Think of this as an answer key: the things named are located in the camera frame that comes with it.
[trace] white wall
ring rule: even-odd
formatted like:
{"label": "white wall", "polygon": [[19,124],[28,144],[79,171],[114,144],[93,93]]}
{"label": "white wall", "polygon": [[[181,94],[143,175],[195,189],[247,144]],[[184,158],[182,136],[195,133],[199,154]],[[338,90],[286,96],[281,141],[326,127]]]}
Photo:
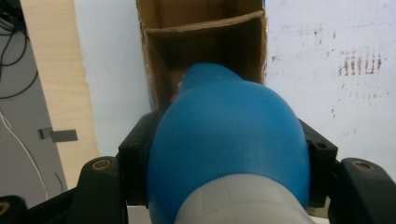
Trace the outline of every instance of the white wall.
{"label": "white wall", "polygon": [[[75,0],[102,155],[149,112],[132,0]],[[339,146],[396,179],[396,2],[267,1],[267,85]]]}
{"label": "white wall", "polygon": [[75,0],[78,35],[101,156],[115,156],[150,111],[134,0]]}
{"label": "white wall", "polygon": [[396,179],[396,2],[268,1],[267,86],[302,120]]}

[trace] stain on wall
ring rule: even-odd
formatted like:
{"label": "stain on wall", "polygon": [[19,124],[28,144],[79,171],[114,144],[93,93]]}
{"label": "stain on wall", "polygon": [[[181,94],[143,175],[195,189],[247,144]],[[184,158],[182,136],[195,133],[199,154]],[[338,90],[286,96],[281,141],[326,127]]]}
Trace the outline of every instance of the stain on wall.
{"label": "stain on wall", "polygon": [[379,73],[383,61],[380,53],[362,52],[356,50],[340,51],[340,55],[345,58],[338,68],[338,76],[360,76],[375,75]]}

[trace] metal bracket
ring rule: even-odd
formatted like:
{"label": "metal bracket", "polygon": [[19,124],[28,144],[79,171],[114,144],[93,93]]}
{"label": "metal bracket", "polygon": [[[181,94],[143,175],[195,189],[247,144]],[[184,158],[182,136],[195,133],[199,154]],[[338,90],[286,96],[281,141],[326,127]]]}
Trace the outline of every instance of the metal bracket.
{"label": "metal bracket", "polygon": [[38,137],[40,140],[51,138],[52,142],[71,142],[77,141],[77,132],[76,130],[64,130],[64,131],[53,131],[52,128],[45,128],[37,130]]}

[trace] black plastic part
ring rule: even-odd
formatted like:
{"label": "black plastic part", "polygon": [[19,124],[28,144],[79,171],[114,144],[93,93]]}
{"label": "black plastic part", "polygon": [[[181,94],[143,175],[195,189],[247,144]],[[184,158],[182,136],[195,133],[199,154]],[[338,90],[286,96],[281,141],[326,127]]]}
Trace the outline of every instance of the black plastic part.
{"label": "black plastic part", "polygon": [[128,223],[116,158],[101,157],[84,165],[66,223]]}
{"label": "black plastic part", "polygon": [[64,224],[76,189],[70,189],[29,209],[29,217],[34,223]]}
{"label": "black plastic part", "polygon": [[155,111],[142,117],[119,146],[117,158],[128,205],[148,204],[146,177],[149,149],[162,116],[162,111]]}
{"label": "black plastic part", "polygon": [[302,120],[305,139],[308,144],[310,163],[309,207],[324,207],[333,180],[332,170],[337,163],[338,147],[312,129]]}
{"label": "black plastic part", "polygon": [[344,159],[338,169],[329,208],[334,224],[396,223],[396,185],[380,166]]}
{"label": "black plastic part", "polygon": [[1,224],[26,224],[31,223],[27,214],[24,199],[18,196],[5,196],[0,198],[0,223]]}

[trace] black cable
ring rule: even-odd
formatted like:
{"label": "black cable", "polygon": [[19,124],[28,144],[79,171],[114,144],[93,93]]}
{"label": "black cable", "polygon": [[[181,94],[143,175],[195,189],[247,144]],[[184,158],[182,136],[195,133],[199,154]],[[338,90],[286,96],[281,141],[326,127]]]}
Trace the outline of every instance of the black cable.
{"label": "black cable", "polygon": [[58,178],[58,180],[59,180],[59,183],[61,184],[61,193],[63,193],[64,192],[64,184],[62,183],[62,180],[61,180],[61,178],[59,178],[59,176],[55,173],[55,175],[56,175],[56,178]]}
{"label": "black cable", "polygon": [[25,87],[23,90],[21,90],[21,91],[15,93],[15,94],[11,94],[11,95],[8,95],[8,96],[0,96],[0,100],[6,100],[6,99],[9,99],[9,98],[12,98],[12,97],[21,95],[22,93],[24,93],[25,91],[27,91],[27,90],[35,83],[35,80],[37,79],[37,77],[38,77],[38,71],[35,71],[35,77],[34,77],[33,80],[29,83],[29,85],[28,85],[27,87]]}
{"label": "black cable", "polygon": [[[3,51],[1,52],[0,55],[0,83],[1,83],[1,76],[2,76],[2,71],[3,67],[5,66],[12,66],[16,63],[18,63],[23,56],[26,53],[28,41],[30,41],[29,36],[27,35],[27,30],[26,30],[26,24],[24,21],[23,13],[21,11],[20,7],[12,7],[7,1],[1,1],[0,0],[0,28],[2,28],[4,31],[7,33],[5,34],[0,34],[1,36],[8,36],[8,40],[6,45],[3,48]],[[18,32],[21,32],[24,35],[24,45],[23,45],[23,50],[20,54],[20,56],[14,60],[13,62],[10,63],[3,63],[4,57],[6,55],[6,51],[10,45],[10,42],[14,35]],[[38,77],[38,71],[35,72],[35,77],[33,80],[27,85],[25,88],[23,88],[21,91],[18,91],[17,93],[10,94],[8,96],[0,96],[0,100],[4,99],[9,99],[15,96],[18,96],[25,91],[27,91],[34,83],[35,80]]]}
{"label": "black cable", "polygon": [[3,57],[4,57],[4,53],[6,52],[6,49],[8,48],[8,45],[9,45],[9,43],[7,43],[7,46],[5,47],[5,49],[3,50],[3,53],[2,53],[2,55],[1,55],[1,58],[0,58],[0,66],[4,66],[4,67],[7,67],[7,66],[11,66],[11,65],[14,65],[15,63],[18,63],[22,58],[23,58],[23,55],[24,55],[24,53],[26,52],[26,49],[27,49],[27,41],[29,40],[29,37],[27,36],[27,35],[24,35],[24,45],[23,45],[23,50],[22,50],[22,53],[20,54],[20,56],[18,57],[18,59],[16,59],[14,62],[12,62],[12,63],[3,63]]}

